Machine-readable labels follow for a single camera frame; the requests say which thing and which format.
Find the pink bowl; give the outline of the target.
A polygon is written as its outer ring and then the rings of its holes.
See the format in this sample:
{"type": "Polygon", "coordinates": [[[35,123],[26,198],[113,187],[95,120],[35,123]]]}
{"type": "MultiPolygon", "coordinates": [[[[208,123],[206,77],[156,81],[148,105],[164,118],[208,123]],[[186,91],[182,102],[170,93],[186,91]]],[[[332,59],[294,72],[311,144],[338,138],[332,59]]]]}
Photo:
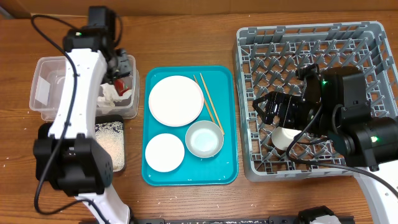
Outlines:
{"type": "Polygon", "coordinates": [[[153,137],[146,146],[145,159],[150,168],[157,172],[175,170],[185,157],[181,140],[173,134],[162,133],[153,137]]]}

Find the wooden chopstick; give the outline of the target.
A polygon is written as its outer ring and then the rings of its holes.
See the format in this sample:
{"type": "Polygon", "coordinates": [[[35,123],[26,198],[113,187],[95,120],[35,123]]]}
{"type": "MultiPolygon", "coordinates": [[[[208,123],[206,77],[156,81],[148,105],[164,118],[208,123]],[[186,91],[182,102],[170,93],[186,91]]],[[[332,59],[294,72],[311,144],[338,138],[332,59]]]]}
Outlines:
{"type": "Polygon", "coordinates": [[[206,82],[205,82],[205,79],[203,78],[202,73],[200,73],[200,77],[201,77],[201,80],[202,80],[202,82],[203,82],[203,86],[205,87],[206,94],[208,95],[208,99],[209,99],[210,105],[211,105],[211,107],[212,107],[212,109],[213,109],[213,112],[214,112],[215,118],[216,118],[216,120],[217,120],[218,126],[220,127],[221,132],[222,132],[223,135],[224,135],[224,134],[225,134],[225,133],[224,133],[224,129],[223,129],[222,124],[221,124],[221,122],[220,122],[218,113],[217,113],[217,111],[216,111],[216,109],[215,109],[213,100],[211,99],[210,92],[209,92],[209,90],[208,90],[208,87],[207,87],[207,85],[206,85],[206,82]]]}
{"type": "MultiPolygon", "coordinates": [[[[194,78],[195,82],[199,85],[199,82],[198,82],[198,80],[197,80],[197,78],[196,78],[195,75],[193,76],[193,78],[194,78]]],[[[208,106],[208,103],[207,103],[207,100],[206,100],[205,97],[204,97],[204,104],[205,104],[205,107],[206,107],[206,109],[207,109],[207,111],[208,111],[208,114],[210,115],[211,121],[212,121],[213,123],[215,123],[215,119],[214,119],[214,117],[213,117],[213,114],[212,114],[212,112],[211,112],[211,110],[210,110],[210,107],[208,106]]]]}

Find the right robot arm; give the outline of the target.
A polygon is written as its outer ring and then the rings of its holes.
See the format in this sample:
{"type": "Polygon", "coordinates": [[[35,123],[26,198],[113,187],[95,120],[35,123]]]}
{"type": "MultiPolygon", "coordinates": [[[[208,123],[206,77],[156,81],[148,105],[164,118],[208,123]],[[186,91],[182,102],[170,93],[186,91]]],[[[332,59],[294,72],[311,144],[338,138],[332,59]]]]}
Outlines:
{"type": "Polygon", "coordinates": [[[314,63],[296,69],[295,76],[304,82],[301,95],[272,91],[252,103],[263,123],[278,117],[279,127],[298,132],[285,149],[286,157],[298,164],[353,172],[374,223],[397,223],[397,118],[372,117],[366,80],[357,67],[321,70],[314,63]],[[345,164],[291,156],[304,134],[331,140],[345,164]]]}

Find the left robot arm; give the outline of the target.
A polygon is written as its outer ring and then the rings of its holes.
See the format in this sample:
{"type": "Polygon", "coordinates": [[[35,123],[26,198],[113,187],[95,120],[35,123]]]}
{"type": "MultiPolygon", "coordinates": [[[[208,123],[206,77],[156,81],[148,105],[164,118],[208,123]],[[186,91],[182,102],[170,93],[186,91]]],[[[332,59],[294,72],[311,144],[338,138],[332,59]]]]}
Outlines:
{"type": "Polygon", "coordinates": [[[133,67],[119,48],[120,16],[91,6],[88,23],[71,26],[58,50],[65,56],[65,81],[56,117],[47,136],[34,142],[36,192],[45,182],[83,203],[99,223],[130,223],[132,211],[112,185],[111,156],[95,138],[100,86],[129,76],[133,67]]]}

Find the white cup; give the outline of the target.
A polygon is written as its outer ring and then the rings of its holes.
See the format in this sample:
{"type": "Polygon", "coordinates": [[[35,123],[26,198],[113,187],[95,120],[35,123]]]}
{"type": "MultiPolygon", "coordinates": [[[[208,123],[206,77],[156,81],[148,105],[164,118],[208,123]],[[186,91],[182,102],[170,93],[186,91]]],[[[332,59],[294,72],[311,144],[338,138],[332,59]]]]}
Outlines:
{"type": "Polygon", "coordinates": [[[286,151],[294,137],[300,133],[299,130],[277,127],[272,131],[271,141],[277,149],[286,151]]]}

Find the white napkin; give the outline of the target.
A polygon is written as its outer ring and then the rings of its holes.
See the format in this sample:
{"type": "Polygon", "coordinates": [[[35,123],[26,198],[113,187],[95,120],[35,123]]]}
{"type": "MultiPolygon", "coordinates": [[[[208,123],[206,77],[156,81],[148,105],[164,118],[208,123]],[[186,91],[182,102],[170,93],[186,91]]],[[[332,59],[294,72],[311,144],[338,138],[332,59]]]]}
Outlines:
{"type": "Polygon", "coordinates": [[[100,85],[103,96],[97,97],[97,105],[99,107],[114,107],[115,103],[127,100],[132,95],[132,90],[128,89],[121,96],[116,91],[114,85],[108,83],[100,85]]]}

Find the red snack wrapper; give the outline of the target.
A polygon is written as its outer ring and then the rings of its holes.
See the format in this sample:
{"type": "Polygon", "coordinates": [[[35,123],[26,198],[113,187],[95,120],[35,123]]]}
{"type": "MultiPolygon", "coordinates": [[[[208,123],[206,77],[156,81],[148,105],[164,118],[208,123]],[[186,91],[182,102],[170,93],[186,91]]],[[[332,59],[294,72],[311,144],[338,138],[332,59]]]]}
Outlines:
{"type": "Polygon", "coordinates": [[[123,96],[125,92],[131,89],[122,79],[115,80],[114,87],[119,96],[123,96]]]}

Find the large white plate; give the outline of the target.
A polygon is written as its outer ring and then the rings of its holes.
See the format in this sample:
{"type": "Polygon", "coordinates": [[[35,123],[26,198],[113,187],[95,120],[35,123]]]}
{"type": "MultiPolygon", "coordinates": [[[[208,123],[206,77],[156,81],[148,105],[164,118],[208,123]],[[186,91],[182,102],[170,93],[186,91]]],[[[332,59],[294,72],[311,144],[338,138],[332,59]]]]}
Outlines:
{"type": "Polygon", "coordinates": [[[199,85],[181,75],[161,79],[149,94],[151,115],[170,127],[191,123],[200,115],[203,106],[204,95],[199,85]]]}

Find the grey bowl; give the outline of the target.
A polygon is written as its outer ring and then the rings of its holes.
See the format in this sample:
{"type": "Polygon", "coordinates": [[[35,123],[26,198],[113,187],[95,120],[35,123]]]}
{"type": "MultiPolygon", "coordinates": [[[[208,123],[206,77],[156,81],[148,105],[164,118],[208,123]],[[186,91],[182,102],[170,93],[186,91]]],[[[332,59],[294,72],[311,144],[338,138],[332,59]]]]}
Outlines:
{"type": "Polygon", "coordinates": [[[224,134],[221,128],[211,121],[197,121],[186,132],[187,149],[199,158],[214,157],[221,151],[224,134]]]}

